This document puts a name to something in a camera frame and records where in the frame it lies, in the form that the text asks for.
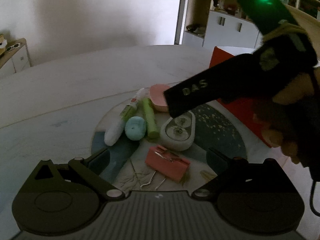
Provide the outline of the person's right hand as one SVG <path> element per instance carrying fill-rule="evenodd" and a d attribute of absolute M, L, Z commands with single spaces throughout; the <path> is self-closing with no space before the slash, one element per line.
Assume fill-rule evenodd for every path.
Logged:
<path fill-rule="evenodd" d="M 294 164 L 319 166 L 319 68 L 295 78 L 271 101 L 257 101 L 255 117 L 268 122 L 262 132 Z"/>

